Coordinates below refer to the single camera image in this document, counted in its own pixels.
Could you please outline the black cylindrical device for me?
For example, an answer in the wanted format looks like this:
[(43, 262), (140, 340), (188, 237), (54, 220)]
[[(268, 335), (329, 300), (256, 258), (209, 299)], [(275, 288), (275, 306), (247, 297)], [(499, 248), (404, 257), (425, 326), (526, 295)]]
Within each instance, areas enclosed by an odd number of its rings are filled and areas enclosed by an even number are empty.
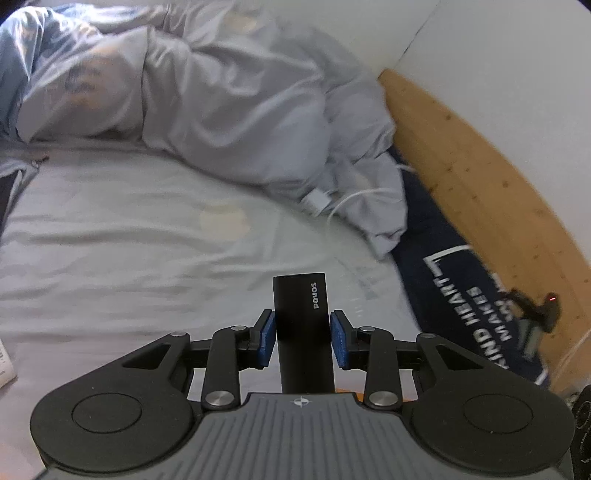
[(307, 273), (274, 277), (273, 302), (283, 393), (334, 392), (325, 275)]

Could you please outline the navy pillow with white text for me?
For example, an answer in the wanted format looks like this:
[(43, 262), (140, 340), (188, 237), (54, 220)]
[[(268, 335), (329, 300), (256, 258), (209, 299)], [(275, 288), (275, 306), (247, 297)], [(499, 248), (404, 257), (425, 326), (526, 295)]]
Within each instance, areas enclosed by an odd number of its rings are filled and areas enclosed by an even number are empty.
[(402, 168), (407, 201), (407, 229), (391, 256), (420, 330), (548, 388), (549, 371), (540, 355), (523, 356), (518, 320), (502, 286), (402, 154), (394, 147), (389, 154)]

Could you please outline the grey bed sheet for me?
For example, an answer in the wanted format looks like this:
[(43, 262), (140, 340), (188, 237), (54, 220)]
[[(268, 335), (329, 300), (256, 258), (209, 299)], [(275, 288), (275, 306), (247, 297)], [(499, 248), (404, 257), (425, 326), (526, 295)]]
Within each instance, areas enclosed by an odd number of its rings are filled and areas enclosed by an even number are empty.
[(42, 462), (29, 433), (48, 392), (167, 333), (207, 338), (273, 306), (273, 278), (322, 272), (356, 325), (412, 340), (398, 270), (338, 220), (311, 217), (138, 150), (5, 146), (37, 175), (1, 237), (1, 475)]

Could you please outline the white charger plug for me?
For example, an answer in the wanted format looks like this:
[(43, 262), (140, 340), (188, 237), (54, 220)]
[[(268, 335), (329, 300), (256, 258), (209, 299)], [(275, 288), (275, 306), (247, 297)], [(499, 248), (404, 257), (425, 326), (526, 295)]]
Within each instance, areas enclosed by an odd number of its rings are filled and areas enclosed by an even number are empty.
[(318, 188), (315, 188), (308, 192), (303, 198), (301, 198), (301, 208), (306, 210), (311, 216), (317, 217), (328, 209), (331, 205), (332, 199), (329, 194), (325, 193)]

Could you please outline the wooden headboard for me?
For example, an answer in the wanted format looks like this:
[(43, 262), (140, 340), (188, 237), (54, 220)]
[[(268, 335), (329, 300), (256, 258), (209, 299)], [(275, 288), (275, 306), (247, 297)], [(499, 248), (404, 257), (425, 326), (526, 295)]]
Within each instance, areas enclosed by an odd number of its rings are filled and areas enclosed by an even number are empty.
[(590, 382), (590, 266), (537, 190), (469, 123), (386, 69), (379, 81), (397, 124), (394, 145), (441, 210), (509, 288), (555, 292), (562, 318), (542, 342), (552, 388)]

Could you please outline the white remote control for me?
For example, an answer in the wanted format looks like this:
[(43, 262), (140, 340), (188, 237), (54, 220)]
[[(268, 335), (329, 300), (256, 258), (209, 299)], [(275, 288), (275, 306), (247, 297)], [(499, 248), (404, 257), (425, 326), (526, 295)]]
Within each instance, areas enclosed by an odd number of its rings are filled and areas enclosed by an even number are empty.
[(8, 352), (0, 342), (0, 388), (5, 387), (16, 378), (16, 371)]

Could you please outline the grey crumpled duvet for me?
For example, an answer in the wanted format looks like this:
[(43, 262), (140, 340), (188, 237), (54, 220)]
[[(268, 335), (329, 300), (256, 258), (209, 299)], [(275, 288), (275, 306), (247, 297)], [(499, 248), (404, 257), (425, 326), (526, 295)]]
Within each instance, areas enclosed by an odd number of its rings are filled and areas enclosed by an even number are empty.
[(377, 256), (406, 227), (373, 73), (324, 32), (232, 1), (17, 9), (1, 25), (1, 134), (137, 141), (297, 204), (318, 188)]

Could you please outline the black garment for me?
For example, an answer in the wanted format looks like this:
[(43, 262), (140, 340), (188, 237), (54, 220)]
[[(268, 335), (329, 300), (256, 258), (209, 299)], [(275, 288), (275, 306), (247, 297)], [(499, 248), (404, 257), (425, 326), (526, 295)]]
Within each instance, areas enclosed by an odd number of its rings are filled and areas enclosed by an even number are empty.
[(4, 225), (13, 204), (23, 188), (24, 171), (13, 170), (1, 175), (0, 181), (0, 230)]

